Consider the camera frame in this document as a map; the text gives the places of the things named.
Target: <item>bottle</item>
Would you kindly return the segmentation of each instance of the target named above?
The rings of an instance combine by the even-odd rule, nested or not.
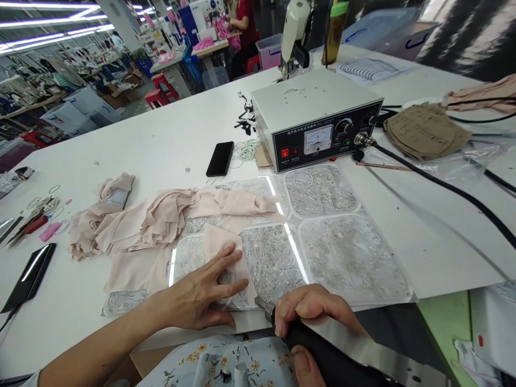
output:
[[[329,14],[328,35],[326,37],[326,47],[322,53],[322,63],[331,65],[337,60],[339,53],[340,38],[344,31],[344,23],[346,22],[346,12],[349,2],[338,3],[334,0],[332,9]]]

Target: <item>black smartphone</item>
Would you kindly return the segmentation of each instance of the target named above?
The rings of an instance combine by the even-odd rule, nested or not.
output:
[[[233,154],[234,142],[220,142],[215,146],[210,165],[206,171],[206,176],[226,176],[230,167],[231,155]]]
[[[55,243],[50,243],[44,248],[32,253],[31,258],[25,266],[20,279],[12,290],[11,295],[0,313],[9,312],[14,307],[24,304],[34,298],[38,291],[43,275],[47,270],[48,263],[54,254]]]

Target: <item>floral shirt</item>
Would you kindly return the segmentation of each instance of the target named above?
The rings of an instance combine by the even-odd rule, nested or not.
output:
[[[297,385],[292,355],[281,339],[212,336],[175,348],[138,387]]]

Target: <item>white table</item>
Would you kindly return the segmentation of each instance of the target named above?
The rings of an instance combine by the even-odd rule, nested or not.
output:
[[[342,48],[339,60],[361,53],[355,48]],[[269,85],[279,76],[277,69],[270,69],[32,153],[20,166],[31,166],[37,172],[1,200],[0,219],[16,216],[21,210],[27,215],[27,204],[36,196],[48,196],[48,190],[56,184],[61,188],[55,195],[63,201],[73,199],[57,220],[65,219],[95,201],[92,191],[97,184],[123,171],[137,176],[129,204],[140,202],[159,189],[205,185],[206,166],[215,144],[249,138],[233,127],[242,113],[237,93],[241,91],[249,97],[252,90]],[[385,96],[385,104],[390,105],[476,84],[477,81],[465,77],[419,66],[372,89]],[[498,116],[487,110],[461,113],[461,117],[471,119]],[[499,125],[514,127],[515,123],[511,119]],[[509,277],[516,278],[516,253],[464,199],[414,173],[369,170],[354,165],[349,156],[339,158],[337,163],[396,253],[420,298],[501,282],[501,275],[478,251],[502,267]],[[490,169],[516,184],[516,170],[508,169],[516,167],[515,164],[516,152],[512,151]],[[262,173],[254,163],[244,163],[240,168],[230,169],[219,182],[249,179]],[[514,198],[486,178],[471,192],[516,232]],[[1,251],[1,305],[29,255],[44,245],[38,234],[24,240],[16,249]],[[0,342],[3,340],[0,377],[36,371],[111,320],[100,317],[106,300],[102,289],[109,274],[110,259],[95,257],[72,262],[66,234],[50,241],[57,242],[58,247],[37,296],[21,307],[6,336],[0,337]],[[236,329],[218,327],[194,332],[169,328],[138,349],[267,326],[260,311],[237,312],[234,316]]]
[[[192,93],[190,92],[190,89],[188,89],[187,83],[184,81],[184,78],[177,67],[177,65],[183,60],[183,53],[181,51],[176,51],[175,53],[176,56],[174,59],[161,64],[155,63],[154,66],[150,68],[150,72],[155,74],[163,71],[167,78],[172,77],[175,80],[174,83],[177,86],[177,92],[181,98],[190,97]]]

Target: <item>hand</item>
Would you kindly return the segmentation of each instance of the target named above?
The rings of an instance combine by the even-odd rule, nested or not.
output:
[[[370,338],[349,304],[342,297],[329,293],[319,284],[300,286],[278,300],[274,321],[276,335],[284,338],[289,330],[289,322],[299,317],[311,319],[321,314],[326,314]],[[295,346],[292,348],[292,353],[299,387],[325,387],[319,367],[310,352],[302,346]]]
[[[141,304],[142,315],[152,319],[156,330],[170,326],[186,329],[235,326],[235,320],[229,312],[208,309],[212,302],[234,296],[249,283],[247,279],[226,285],[217,283],[220,273],[242,258],[242,252],[234,250],[235,244],[232,243],[219,251],[206,265],[149,297]]]

